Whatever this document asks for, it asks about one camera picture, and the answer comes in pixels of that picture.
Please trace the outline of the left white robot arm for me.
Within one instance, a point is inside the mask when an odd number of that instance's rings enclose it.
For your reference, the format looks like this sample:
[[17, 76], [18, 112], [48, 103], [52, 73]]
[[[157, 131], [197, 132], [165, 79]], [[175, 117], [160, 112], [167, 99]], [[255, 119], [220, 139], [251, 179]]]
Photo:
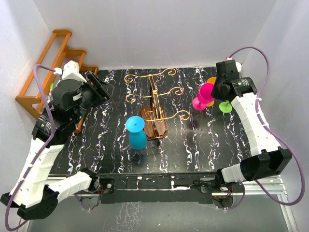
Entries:
[[17, 214], [24, 220], [44, 219], [67, 197], [79, 191], [94, 193], [99, 189], [98, 175], [88, 168], [59, 182], [46, 183], [56, 157], [76, 124], [91, 108], [102, 105], [113, 95], [114, 86], [93, 72], [87, 72], [85, 79], [85, 82], [61, 80], [53, 88], [49, 108], [44, 109], [32, 131], [20, 178], [11, 192], [1, 196], [0, 201], [9, 208], [17, 208]]

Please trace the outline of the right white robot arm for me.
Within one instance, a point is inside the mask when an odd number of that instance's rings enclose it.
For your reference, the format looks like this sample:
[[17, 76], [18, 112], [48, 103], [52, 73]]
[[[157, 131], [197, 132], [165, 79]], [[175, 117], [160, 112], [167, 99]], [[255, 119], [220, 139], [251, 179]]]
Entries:
[[239, 164], [219, 169], [215, 186], [225, 192], [233, 183], [254, 181], [281, 174], [292, 159], [274, 135], [265, 128], [267, 122], [259, 106], [255, 105], [257, 88], [249, 77], [240, 77], [233, 59], [216, 63], [217, 78], [211, 93], [216, 100], [230, 103], [237, 112], [247, 135], [251, 157]]

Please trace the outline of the blue wine glass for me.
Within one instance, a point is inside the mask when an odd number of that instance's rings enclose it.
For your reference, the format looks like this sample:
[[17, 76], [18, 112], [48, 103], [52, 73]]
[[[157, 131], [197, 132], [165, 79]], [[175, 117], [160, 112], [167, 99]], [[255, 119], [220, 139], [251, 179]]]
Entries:
[[140, 116], [132, 116], [126, 121], [126, 129], [129, 131], [129, 144], [135, 150], [141, 150], [147, 146], [144, 126], [144, 119]]

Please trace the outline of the green wine glass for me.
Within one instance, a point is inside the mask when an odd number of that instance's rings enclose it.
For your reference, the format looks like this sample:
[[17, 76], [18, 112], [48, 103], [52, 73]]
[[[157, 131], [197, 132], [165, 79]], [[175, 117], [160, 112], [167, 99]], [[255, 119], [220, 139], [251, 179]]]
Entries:
[[231, 103], [229, 101], [221, 102], [219, 104], [219, 109], [223, 113], [230, 113], [233, 109]]

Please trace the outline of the pink wine glass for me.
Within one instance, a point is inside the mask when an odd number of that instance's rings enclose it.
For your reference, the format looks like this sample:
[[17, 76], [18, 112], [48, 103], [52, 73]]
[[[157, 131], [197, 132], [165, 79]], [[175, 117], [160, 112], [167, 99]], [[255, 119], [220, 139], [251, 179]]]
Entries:
[[208, 93], [209, 93], [208, 84], [205, 83], [200, 87], [197, 93], [197, 97], [195, 97], [192, 101], [192, 105], [196, 110], [203, 111], [207, 108]]

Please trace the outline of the orange wine glass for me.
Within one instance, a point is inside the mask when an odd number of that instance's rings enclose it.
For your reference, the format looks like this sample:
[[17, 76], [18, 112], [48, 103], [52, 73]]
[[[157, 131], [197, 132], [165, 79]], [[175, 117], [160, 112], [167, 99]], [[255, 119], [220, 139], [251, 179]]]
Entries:
[[211, 77], [207, 80], [208, 89], [209, 89], [207, 107], [211, 107], [214, 105], [214, 97], [211, 96], [211, 93], [213, 91], [215, 81], [216, 81], [216, 77]]

